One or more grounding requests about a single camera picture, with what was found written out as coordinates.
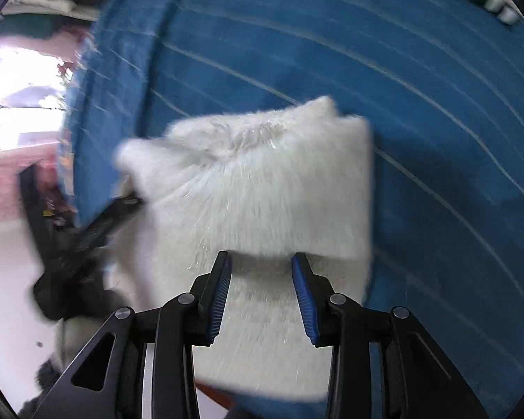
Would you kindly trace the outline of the cream fuzzy tweed jacket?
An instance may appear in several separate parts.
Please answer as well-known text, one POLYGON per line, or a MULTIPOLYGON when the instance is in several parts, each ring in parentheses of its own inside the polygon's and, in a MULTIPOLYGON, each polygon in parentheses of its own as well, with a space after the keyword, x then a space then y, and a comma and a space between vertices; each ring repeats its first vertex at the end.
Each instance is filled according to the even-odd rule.
POLYGON ((144 201, 115 234, 107 283, 137 310, 160 307, 210 271, 232 279, 214 343, 194 351, 205 384, 287 402, 326 397, 331 352, 306 336, 290 259, 306 254, 362 300, 370 277, 372 133, 323 96, 243 115, 179 120, 113 155, 121 192, 144 201))

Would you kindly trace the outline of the blue striped bed cover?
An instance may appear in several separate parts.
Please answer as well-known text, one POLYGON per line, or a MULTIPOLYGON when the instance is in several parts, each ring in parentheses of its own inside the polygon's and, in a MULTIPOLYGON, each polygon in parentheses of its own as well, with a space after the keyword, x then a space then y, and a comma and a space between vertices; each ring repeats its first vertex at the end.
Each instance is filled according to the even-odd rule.
POLYGON ((492 418, 524 396, 524 22, 468 0, 109 0, 60 148, 82 221, 116 145, 329 95, 376 146, 367 304, 403 304, 492 418))

